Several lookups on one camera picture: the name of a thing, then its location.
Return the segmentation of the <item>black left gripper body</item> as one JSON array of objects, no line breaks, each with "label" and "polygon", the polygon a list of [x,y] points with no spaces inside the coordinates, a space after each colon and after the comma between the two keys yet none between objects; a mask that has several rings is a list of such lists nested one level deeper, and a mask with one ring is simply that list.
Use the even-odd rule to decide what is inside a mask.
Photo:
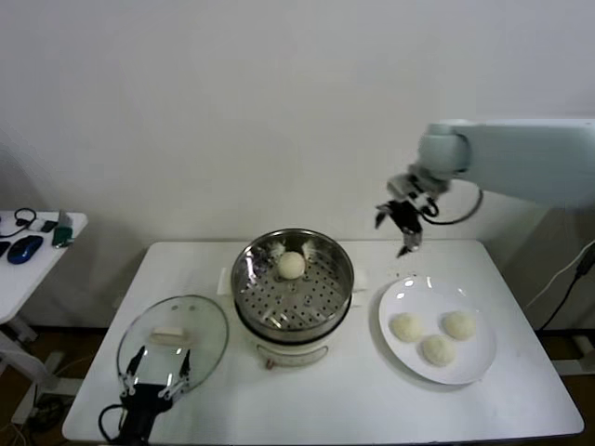
[{"label": "black left gripper body", "polygon": [[121,398],[126,410],[125,420],[118,434],[121,445],[148,445],[155,419],[173,406],[165,385],[137,383],[133,394]]}]

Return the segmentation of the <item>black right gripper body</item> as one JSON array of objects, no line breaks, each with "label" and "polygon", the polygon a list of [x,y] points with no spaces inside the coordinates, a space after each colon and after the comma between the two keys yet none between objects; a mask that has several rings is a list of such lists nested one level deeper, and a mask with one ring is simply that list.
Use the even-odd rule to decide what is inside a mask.
[{"label": "black right gripper body", "polygon": [[389,216],[402,233],[421,234],[423,229],[416,208],[409,202],[388,202]]}]

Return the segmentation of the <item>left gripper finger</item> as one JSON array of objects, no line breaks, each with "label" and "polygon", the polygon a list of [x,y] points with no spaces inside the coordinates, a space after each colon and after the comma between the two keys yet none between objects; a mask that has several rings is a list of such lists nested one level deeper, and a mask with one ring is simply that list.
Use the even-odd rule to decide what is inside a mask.
[{"label": "left gripper finger", "polygon": [[158,393],[161,399],[177,399],[182,393],[190,388],[190,364],[191,351],[187,350],[181,366],[178,370],[177,378],[170,374],[167,378],[166,386]]},{"label": "left gripper finger", "polygon": [[144,346],[141,346],[137,353],[129,360],[126,370],[124,372],[119,373],[122,391],[120,393],[121,397],[126,397],[128,395],[133,395],[135,393],[134,385],[135,385],[135,376],[137,374],[137,369],[139,367],[140,362],[144,357]]}]

